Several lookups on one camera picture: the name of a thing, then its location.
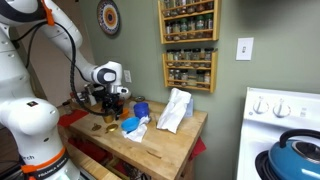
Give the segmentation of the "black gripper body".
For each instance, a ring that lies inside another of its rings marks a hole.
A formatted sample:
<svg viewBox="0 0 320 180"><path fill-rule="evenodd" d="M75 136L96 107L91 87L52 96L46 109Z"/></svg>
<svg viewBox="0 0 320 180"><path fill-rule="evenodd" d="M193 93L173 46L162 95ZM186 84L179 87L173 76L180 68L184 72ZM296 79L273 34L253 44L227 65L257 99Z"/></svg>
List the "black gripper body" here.
<svg viewBox="0 0 320 180"><path fill-rule="evenodd" d="M114 113L120 115L123 112L124 101L118 94L108 94L102 100L102 112L104 114Z"/></svg>

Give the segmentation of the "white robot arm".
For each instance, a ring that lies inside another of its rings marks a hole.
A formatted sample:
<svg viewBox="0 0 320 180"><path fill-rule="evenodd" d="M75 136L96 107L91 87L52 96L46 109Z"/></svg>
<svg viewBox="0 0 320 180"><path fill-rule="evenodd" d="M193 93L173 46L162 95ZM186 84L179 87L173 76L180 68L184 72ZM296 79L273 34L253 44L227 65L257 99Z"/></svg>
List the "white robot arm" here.
<svg viewBox="0 0 320 180"><path fill-rule="evenodd" d="M30 23L47 36L88 82L106 85L114 96L128 94L121 85L122 66L110 61L96 66L79 51L82 35L52 0L0 0L0 123L12 133L27 180L79 180L80 170L69 159L57 123L59 111L36 97L29 73L9 29Z"/></svg>

